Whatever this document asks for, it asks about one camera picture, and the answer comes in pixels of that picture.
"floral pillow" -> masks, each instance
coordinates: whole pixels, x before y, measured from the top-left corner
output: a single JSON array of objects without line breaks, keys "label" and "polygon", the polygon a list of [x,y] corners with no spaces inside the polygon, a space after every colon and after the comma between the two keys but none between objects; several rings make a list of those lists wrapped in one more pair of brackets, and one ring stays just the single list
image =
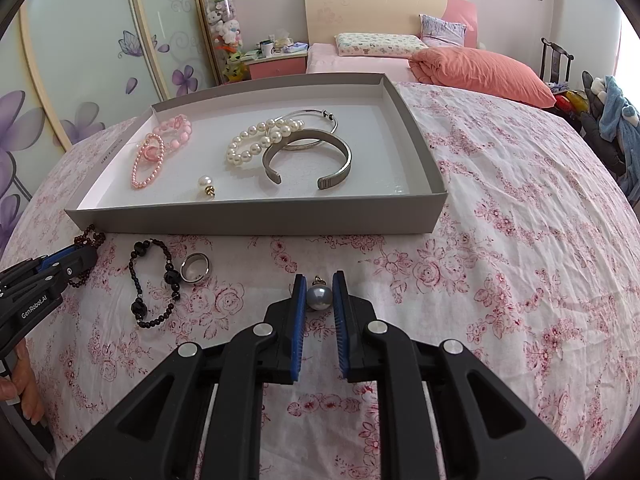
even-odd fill
[{"label": "floral pillow", "polygon": [[445,22],[439,18],[420,15],[420,39],[427,46],[465,46],[466,25]]},{"label": "floral pillow", "polygon": [[410,34],[342,32],[335,37],[339,56],[404,57],[427,46]]}]

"silver ring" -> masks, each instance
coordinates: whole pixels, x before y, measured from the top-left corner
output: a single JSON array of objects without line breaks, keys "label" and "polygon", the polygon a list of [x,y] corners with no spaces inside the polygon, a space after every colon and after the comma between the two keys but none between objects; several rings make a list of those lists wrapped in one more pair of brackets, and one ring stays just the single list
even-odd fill
[{"label": "silver ring", "polygon": [[270,167],[271,160],[274,155],[278,153],[280,150],[283,150],[287,144],[290,142],[295,142],[300,139],[319,139],[320,141],[327,142],[332,146],[338,148],[342,154],[345,156],[347,161],[344,163],[344,166],[340,168],[340,170],[332,173],[331,175],[322,176],[318,179],[318,189],[328,189],[330,187],[336,186],[340,184],[345,178],[347,178],[349,172],[351,171],[351,149],[348,147],[347,143],[338,137],[333,136],[327,132],[322,130],[315,129],[304,129],[297,132],[292,132],[289,137],[284,137],[279,143],[272,144],[267,150],[264,152],[262,156],[262,165],[264,166],[264,171],[267,176],[276,184],[282,183],[282,179],[280,174],[272,170]]},{"label": "silver ring", "polygon": [[[330,121],[333,121],[334,127],[329,132],[329,135],[333,135],[335,131],[338,129],[338,119],[336,119],[333,114],[330,114],[326,110],[313,110],[313,109],[296,110],[295,112],[284,114],[281,117],[276,117],[274,121],[277,121],[280,119],[286,120],[286,119],[295,117],[296,115],[302,115],[302,114],[318,114],[324,117],[325,119],[329,119]],[[321,143],[322,143],[322,140],[316,140],[316,142],[308,142],[306,144],[297,144],[295,146],[284,146],[283,150],[287,150],[288,152],[298,152],[300,150],[308,150],[309,148],[317,146],[318,144],[321,144]]]},{"label": "silver ring", "polygon": [[[207,264],[207,269],[203,273],[198,274],[195,279],[188,279],[184,275],[185,274],[184,271],[188,269],[193,262],[196,262],[198,260],[203,260]],[[182,265],[180,266],[180,275],[182,276],[182,280],[185,283],[199,283],[202,280],[204,280],[209,275],[210,272],[211,272],[211,264],[209,261],[209,257],[204,253],[188,254],[188,256],[182,262]]]}]

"gray box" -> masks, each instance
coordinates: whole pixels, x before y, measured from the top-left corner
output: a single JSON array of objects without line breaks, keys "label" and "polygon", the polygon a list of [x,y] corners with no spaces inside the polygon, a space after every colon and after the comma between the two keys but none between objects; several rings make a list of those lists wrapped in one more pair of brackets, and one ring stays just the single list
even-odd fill
[{"label": "gray box", "polygon": [[[255,160],[260,156],[225,167],[226,146],[239,131],[299,108],[327,109],[338,119],[336,136],[353,152],[343,183],[316,187],[320,176],[344,163],[326,144],[276,155],[280,186],[267,179]],[[178,113],[193,122],[190,142],[165,158],[150,186],[133,190],[136,143]],[[214,179],[213,199],[198,193],[202,174]],[[420,234],[433,231],[446,199],[427,143],[385,75],[316,73],[230,84],[153,105],[105,152],[65,211],[81,229],[93,223],[119,233]]]}]

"pink drawer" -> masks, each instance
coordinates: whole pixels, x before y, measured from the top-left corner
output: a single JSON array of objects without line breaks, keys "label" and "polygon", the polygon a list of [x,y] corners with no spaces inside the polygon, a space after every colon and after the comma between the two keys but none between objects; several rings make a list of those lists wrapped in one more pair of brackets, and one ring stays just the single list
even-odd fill
[{"label": "pink drawer", "polygon": [[305,60],[305,57],[292,57],[290,59],[263,61],[262,63],[249,65],[249,72],[251,73],[251,79],[303,74],[306,72]]}]

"human hand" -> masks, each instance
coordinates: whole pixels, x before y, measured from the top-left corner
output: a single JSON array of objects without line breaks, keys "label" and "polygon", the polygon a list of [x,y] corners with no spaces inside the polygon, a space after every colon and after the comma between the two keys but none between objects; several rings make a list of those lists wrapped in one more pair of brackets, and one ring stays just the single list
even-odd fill
[{"label": "human hand", "polygon": [[22,413],[35,425],[44,416],[44,404],[38,393],[36,377],[31,369],[29,351],[24,339],[16,345],[15,354],[18,361],[12,371],[11,381],[0,378],[0,400],[11,400],[18,395],[22,396]]}]

